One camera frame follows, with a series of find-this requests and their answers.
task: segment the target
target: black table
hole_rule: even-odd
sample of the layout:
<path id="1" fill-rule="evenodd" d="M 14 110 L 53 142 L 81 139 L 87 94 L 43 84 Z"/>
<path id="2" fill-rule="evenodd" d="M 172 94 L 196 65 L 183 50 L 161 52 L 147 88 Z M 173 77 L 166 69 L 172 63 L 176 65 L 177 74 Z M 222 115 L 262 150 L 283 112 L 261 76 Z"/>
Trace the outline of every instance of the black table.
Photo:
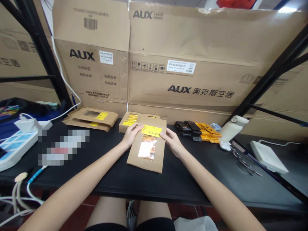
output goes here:
<path id="1" fill-rule="evenodd" d="M 84 142 L 73 159 L 63 166 L 49 166 L 31 184 L 31 187 L 42 189 L 58 188 L 86 166 L 104 155 L 123 138 L 119 133 L 120 119 L 109 132 L 91 129 L 90 141 Z M 13 184 L 13 179 L 21 172 L 37 166 L 38 153 L 51 142 L 60 141 L 60 136 L 68 135 L 69 129 L 83 129 L 67 126 L 62 122 L 55 123 L 43 142 L 36 143 L 12 168 L 0 172 L 2 184 Z M 246 206 L 283 210 L 295 213 L 307 211 L 307 207 L 276 182 L 266 172 L 248 160 L 263 177 L 250 176 L 230 152 L 222 150 L 217 144 L 209 142 L 193 142 L 189 138 L 179 137 L 183 145 L 200 163 L 218 180 L 229 188 Z M 95 188 L 95 194 L 161 202 L 180 202 L 191 205 L 209 205 L 207 197 L 192 178 L 182 162 L 170 149 L 165 147 L 163 173 L 147 171 L 126 164 L 129 151 L 114 164 Z"/>
<path id="2" fill-rule="evenodd" d="M 254 156 L 254 154 L 249 143 L 250 141 L 258 142 L 259 140 L 266 140 L 277 144 L 285 144 L 287 142 L 243 134 L 238 134 L 235 137 L 235 141 L 246 149 L 252 156 Z M 278 146 L 265 142 L 262 142 L 262 144 L 271 147 L 284 166 L 288 169 L 289 172 L 281 174 L 280 177 L 289 182 L 305 197 L 308 197 L 308 155 L 299 151 L 298 144 L 289 144 L 287 146 Z"/>

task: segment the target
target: black shelf frame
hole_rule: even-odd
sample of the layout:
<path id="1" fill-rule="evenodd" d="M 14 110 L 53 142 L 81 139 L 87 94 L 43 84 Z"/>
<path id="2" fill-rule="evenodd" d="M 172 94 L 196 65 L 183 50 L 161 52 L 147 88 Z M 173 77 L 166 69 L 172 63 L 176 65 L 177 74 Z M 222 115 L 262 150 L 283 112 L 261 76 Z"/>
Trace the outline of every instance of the black shelf frame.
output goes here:
<path id="1" fill-rule="evenodd" d="M 47 73 L 44 76 L 1 77 L 0 83 L 49 79 L 61 102 L 60 113 L 67 111 L 73 105 L 47 41 L 33 0 L 15 0 L 17 8 L 10 0 L 0 0 L 0 2 L 30 34 Z"/>
<path id="2" fill-rule="evenodd" d="M 266 74 L 260 79 L 252 91 L 246 96 L 242 103 L 234 110 L 232 115 L 225 121 L 224 125 L 232 119 L 233 116 L 244 116 L 250 108 L 265 112 L 267 114 L 294 122 L 301 126 L 307 126 L 307 122 L 286 116 L 274 111 L 255 105 L 260 97 L 275 83 L 279 77 L 293 69 L 294 67 L 308 61 L 308 53 L 300 56 L 308 46 L 308 24 L 284 50 L 284 52 L 273 63 Z"/>

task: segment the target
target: leg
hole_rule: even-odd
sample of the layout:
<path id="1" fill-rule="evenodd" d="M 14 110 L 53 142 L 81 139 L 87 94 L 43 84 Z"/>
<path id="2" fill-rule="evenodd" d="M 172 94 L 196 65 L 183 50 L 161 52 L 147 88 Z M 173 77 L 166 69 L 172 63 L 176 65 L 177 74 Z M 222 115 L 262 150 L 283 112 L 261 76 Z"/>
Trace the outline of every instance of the leg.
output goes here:
<path id="1" fill-rule="evenodd" d="M 125 199 L 101 197 L 91 214 L 87 227 L 101 223 L 115 223 L 127 227 Z"/>
<path id="2" fill-rule="evenodd" d="M 169 218 L 172 221 L 171 214 L 167 203 L 141 201 L 137 226 L 152 218 Z"/>

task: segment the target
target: red object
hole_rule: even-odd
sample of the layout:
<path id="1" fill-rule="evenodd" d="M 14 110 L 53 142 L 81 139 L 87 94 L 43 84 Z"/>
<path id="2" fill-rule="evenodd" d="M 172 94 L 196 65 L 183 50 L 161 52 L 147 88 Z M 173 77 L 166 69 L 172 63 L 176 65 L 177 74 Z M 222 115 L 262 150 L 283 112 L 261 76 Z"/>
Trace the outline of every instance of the red object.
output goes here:
<path id="1" fill-rule="evenodd" d="M 256 0 L 217 0 L 220 8 L 251 9 Z"/>

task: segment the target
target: white thermos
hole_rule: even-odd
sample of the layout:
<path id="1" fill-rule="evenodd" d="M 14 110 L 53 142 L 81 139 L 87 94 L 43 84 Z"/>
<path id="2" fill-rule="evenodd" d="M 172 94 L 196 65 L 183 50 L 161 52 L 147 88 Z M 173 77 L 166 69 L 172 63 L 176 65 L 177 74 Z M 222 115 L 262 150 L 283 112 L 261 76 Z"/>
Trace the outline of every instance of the white thermos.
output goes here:
<path id="1" fill-rule="evenodd" d="M 221 138 L 219 140 L 229 142 L 243 129 L 246 124 L 248 124 L 248 122 L 248 119 L 245 119 L 239 115 L 233 116 L 232 119 L 222 127 L 220 131 Z"/>

